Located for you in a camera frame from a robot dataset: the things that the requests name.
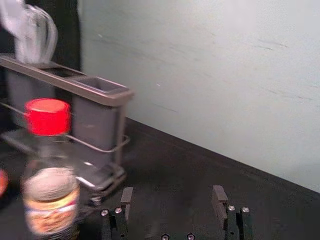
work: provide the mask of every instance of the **gray utensil caddy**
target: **gray utensil caddy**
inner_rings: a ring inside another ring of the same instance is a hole
[[[19,129],[1,137],[25,153],[34,150],[33,136],[25,129],[25,103],[36,98],[59,98],[56,89],[71,95],[72,135],[70,151],[78,179],[96,196],[106,196],[125,178],[120,166],[124,137],[125,108],[134,95],[129,88],[65,66],[24,64],[10,54],[0,54],[5,69],[8,102]]]

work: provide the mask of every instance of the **light blue wall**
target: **light blue wall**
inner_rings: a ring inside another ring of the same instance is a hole
[[[320,192],[320,1],[83,1],[84,71],[128,116]]]

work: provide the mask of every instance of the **black table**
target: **black table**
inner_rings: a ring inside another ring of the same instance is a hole
[[[256,240],[318,239],[320,194],[195,146],[141,123],[128,120],[131,142],[124,148],[128,173],[123,187],[134,187],[129,219],[132,240],[222,240],[211,205],[213,185],[222,185],[231,203],[248,206]],[[26,156],[0,143],[0,167],[10,186],[0,208],[0,239],[28,239],[19,179]],[[105,202],[115,207],[121,189]],[[101,218],[91,215],[80,239],[98,239]]]

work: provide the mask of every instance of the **plastic bottle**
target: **plastic bottle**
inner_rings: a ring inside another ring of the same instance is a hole
[[[70,107],[51,98],[25,107],[28,130],[37,141],[21,182],[27,226],[35,239],[74,239],[80,188],[65,151]]]

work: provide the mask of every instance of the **red bottle cap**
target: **red bottle cap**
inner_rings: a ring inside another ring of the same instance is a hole
[[[69,131],[70,106],[53,98],[39,98],[25,104],[27,126],[31,133],[53,136]]]

